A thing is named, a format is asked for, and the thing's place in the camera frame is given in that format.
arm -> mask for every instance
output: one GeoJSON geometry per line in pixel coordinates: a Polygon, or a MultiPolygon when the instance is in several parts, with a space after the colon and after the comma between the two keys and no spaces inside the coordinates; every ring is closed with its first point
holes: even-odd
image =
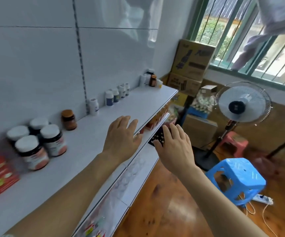
{"type": "Polygon", "coordinates": [[[142,136],[133,139],[138,120],[127,128],[129,119],[117,118],[109,127],[102,153],[6,233],[15,237],[70,237],[101,186],[138,149],[142,136]]]}
{"type": "Polygon", "coordinates": [[[215,237],[267,235],[219,191],[194,163],[190,139],[183,129],[163,126],[165,145],[154,145],[163,165],[176,175],[196,201],[215,237]]]}

hand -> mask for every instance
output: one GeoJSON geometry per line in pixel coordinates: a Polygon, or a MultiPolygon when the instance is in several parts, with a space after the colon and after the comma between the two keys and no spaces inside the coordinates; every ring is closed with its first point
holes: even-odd
{"type": "Polygon", "coordinates": [[[188,170],[194,168],[200,170],[194,162],[194,155],[191,141],[188,135],[179,125],[170,124],[172,135],[167,126],[163,126],[165,139],[164,147],[158,140],[154,146],[164,167],[171,171],[178,178],[188,170]]]}
{"type": "Polygon", "coordinates": [[[137,119],[133,120],[127,128],[130,118],[130,116],[117,118],[110,124],[107,131],[102,153],[111,157],[118,165],[132,157],[142,141],[142,134],[133,137],[137,119]]]}

window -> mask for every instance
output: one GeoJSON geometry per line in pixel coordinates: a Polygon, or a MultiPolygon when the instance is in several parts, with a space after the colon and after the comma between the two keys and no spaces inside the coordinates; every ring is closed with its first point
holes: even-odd
{"type": "MultiPolygon", "coordinates": [[[[188,39],[215,46],[211,65],[230,71],[249,38],[264,29],[255,0],[199,0],[195,13],[188,39]]],[[[239,75],[285,85],[285,35],[260,45],[239,75]]]]}

product label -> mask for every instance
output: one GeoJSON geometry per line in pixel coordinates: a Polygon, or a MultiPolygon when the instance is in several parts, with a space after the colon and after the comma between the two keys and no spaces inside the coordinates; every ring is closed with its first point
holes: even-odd
{"type": "Polygon", "coordinates": [[[67,150],[67,144],[63,137],[55,142],[45,143],[45,147],[51,156],[61,155],[67,150]]]}
{"type": "Polygon", "coordinates": [[[25,156],[23,157],[24,161],[27,163],[28,168],[30,170],[38,170],[47,165],[49,162],[48,155],[44,148],[40,149],[39,152],[37,152],[34,155],[31,156],[25,156]]]}

power strip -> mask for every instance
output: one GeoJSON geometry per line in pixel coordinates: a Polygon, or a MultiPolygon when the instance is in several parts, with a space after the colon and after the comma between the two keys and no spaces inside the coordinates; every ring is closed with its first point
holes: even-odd
{"type": "Polygon", "coordinates": [[[269,204],[269,205],[274,205],[273,199],[271,197],[267,197],[265,195],[260,195],[257,194],[256,196],[253,197],[254,201],[258,201],[264,204],[269,204]]]}

